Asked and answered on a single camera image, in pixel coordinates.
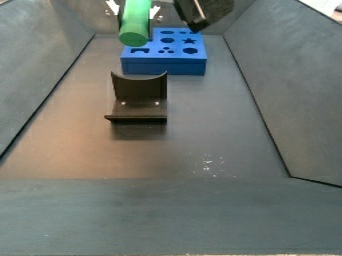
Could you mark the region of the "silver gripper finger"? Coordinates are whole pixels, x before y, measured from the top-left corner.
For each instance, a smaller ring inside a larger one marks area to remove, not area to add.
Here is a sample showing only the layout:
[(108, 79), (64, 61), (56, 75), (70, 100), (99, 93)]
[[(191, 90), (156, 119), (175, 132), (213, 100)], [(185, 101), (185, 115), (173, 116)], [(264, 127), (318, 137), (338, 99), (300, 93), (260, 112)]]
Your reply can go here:
[(161, 7), (157, 5), (153, 5), (153, 7), (149, 9), (149, 19), (153, 19), (155, 16), (157, 15)]
[(113, 13), (113, 15), (119, 14), (120, 6), (116, 4), (115, 0), (105, 0), (105, 3)]

